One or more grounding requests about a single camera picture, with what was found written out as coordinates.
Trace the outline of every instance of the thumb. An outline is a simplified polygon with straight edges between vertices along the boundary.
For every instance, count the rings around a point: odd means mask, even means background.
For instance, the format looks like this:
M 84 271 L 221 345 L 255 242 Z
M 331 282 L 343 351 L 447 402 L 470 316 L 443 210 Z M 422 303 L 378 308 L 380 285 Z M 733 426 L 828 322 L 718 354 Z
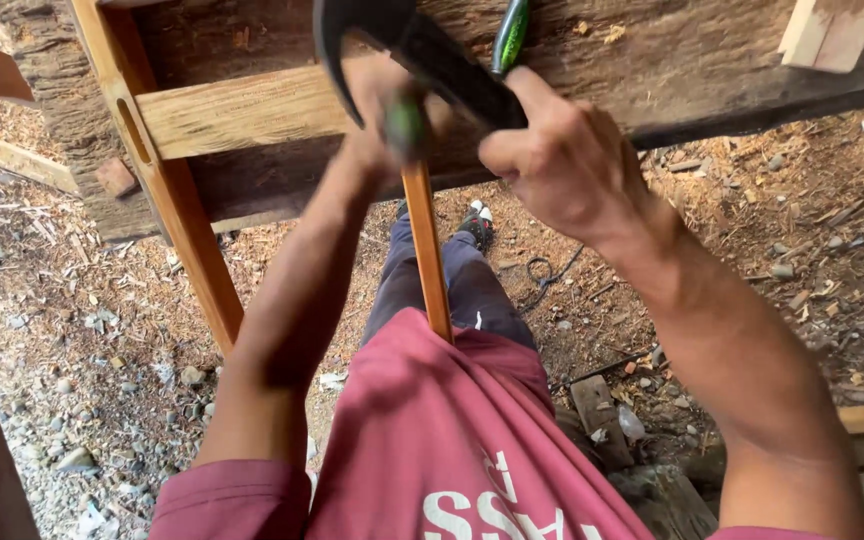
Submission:
M 501 129 L 479 143 L 479 160 L 498 177 L 516 176 L 528 169 L 528 131 Z

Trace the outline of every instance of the red t-shirt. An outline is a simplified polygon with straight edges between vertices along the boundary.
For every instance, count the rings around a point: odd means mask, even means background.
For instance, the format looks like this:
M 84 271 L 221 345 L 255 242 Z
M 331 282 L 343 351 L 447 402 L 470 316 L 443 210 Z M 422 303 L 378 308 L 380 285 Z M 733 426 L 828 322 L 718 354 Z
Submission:
M 163 485 L 150 538 L 652 538 L 558 428 L 534 350 L 471 328 L 453 347 L 406 309 L 348 371 L 311 510 L 303 469 L 221 461 Z M 819 537 L 740 527 L 713 538 Z

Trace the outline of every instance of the hammer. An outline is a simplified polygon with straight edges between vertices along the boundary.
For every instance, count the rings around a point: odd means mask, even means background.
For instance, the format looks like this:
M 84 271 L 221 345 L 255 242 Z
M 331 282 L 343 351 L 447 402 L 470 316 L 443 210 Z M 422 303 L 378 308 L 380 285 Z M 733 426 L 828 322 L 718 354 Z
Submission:
M 342 68 L 342 39 L 350 32 L 375 49 L 390 51 L 391 57 L 424 87 L 450 105 L 465 108 L 487 133 L 528 127 L 516 94 L 472 59 L 435 21 L 419 13 L 415 0 L 315 0 L 312 19 L 318 57 L 339 100 L 360 129 L 365 127 L 365 120 L 355 106 Z M 391 106 L 406 124 L 425 113 L 414 109 L 419 105 L 409 100 Z M 392 117 L 387 108 L 387 133 L 397 124 L 390 121 Z M 452 343 L 449 296 L 425 161 L 409 159 L 402 167 L 402 183 L 429 326 Z

